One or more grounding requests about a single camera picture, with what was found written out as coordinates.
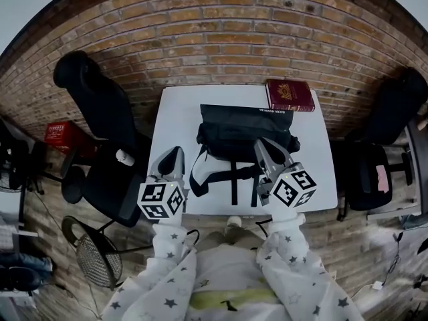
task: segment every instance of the desk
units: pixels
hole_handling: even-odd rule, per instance
[[[337,206],[336,182],[333,160],[327,130],[322,117],[320,104],[314,91],[312,97],[315,111],[296,112],[290,128],[299,138],[301,149],[292,154],[300,161],[318,184],[318,190],[311,200],[298,211],[319,211]],[[185,153],[185,188],[190,189],[189,173],[199,154],[200,145],[196,142],[198,127],[202,122],[201,104],[244,106],[267,108],[268,99],[264,86],[215,85],[182,86],[163,90],[154,128],[152,148],[148,169],[163,152],[174,146],[181,146]],[[203,162],[207,172],[230,170],[229,162],[215,160],[208,156]],[[238,163],[237,168],[245,164]],[[231,205],[230,181],[211,183],[209,193],[196,197],[189,191],[186,213],[197,215],[265,215],[258,202],[251,208],[253,180],[238,180],[238,205]]]

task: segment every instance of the gold emblem on book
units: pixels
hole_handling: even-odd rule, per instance
[[[278,86],[278,94],[286,100],[293,100],[292,97],[292,91],[290,90],[290,87],[288,84],[280,84]]]

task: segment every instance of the maroon book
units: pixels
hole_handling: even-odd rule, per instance
[[[266,94],[269,108],[313,112],[315,104],[309,86],[303,81],[267,80]]]

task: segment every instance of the pants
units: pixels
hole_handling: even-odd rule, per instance
[[[195,247],[198,252],[206,251],[226,243],[241,247],[244,249],[257,249],[263,244],[264,240],[251,231],[241,227],[230,227],[224,235],[221,232],[212,232],[206,236]]]
[[[47,258],[36,258],[24,253],[0,253],[0,265],[5,268],[23,266],[36,271],[42,280],[51,276],[50,264]]]

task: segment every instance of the pink paper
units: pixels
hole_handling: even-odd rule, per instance
[[[388,176],[383,165],[377,165],[377,190],[383,191],[384,193],[388,193],[389,185],[388,185]]]

